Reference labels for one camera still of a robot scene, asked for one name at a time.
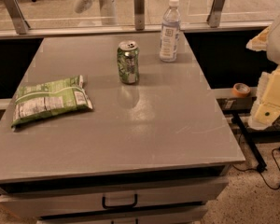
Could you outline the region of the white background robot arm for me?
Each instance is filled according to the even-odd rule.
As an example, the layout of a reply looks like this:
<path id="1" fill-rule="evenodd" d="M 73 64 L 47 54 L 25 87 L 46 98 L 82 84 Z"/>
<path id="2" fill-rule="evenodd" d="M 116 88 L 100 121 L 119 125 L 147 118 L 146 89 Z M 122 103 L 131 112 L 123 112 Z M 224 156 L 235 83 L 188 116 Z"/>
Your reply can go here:
<path id="1" fill-rule="evenodd" d="M 92 7 L 94 0 L 75 0 L 74 11 L 83 13 Z M 118 16 L 116 11 L 116 0 L 98 0 L 99 13 L 102 25 L 117 25 Z"/>

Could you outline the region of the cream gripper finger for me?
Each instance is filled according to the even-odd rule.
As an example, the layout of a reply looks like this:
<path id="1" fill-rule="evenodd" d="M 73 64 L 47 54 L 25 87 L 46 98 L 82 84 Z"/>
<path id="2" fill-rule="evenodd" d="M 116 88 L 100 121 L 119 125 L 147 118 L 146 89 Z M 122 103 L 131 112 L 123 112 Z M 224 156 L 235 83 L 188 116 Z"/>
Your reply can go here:
<path id="1" fill-rule="evenodd" d="M 270 27 L 265 28 L 258 35 L 250 39 L 245 47 L 247 49 L 254 50 L 254 51 L 265 51 L 267 48 L 269 31 L 270 31 Z"/>

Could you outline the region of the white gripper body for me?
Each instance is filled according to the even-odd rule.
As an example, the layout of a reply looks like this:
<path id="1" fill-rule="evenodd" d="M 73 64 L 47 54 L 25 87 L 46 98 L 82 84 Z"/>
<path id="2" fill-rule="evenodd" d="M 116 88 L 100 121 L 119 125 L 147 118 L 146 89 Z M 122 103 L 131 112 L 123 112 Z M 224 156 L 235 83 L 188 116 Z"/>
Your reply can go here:
<path id="1" fill-rule="evenodd" d="M 264 130 L 280 117 L 280 65 L 271 73 L 263 72 L 257 86 L 257 99 L 252 105 L 248 125 Z"/>

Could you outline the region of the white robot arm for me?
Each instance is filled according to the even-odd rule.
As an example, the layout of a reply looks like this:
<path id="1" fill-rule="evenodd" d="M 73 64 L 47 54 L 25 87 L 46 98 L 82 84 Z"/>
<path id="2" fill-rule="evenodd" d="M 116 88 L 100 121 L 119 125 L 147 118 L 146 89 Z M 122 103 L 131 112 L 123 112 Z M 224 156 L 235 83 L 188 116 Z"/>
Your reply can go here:
<path id="1" fill-rule="evenodd" d="M 280 117 L 280 14 L 270 26 L 250 39 L 246 47 L 254 51 L 265 51 L 267 59 L 277 65 L 271 73 L 261 73 L 257 99 L 248 119 L 252 129 L 264 130 Z"/>

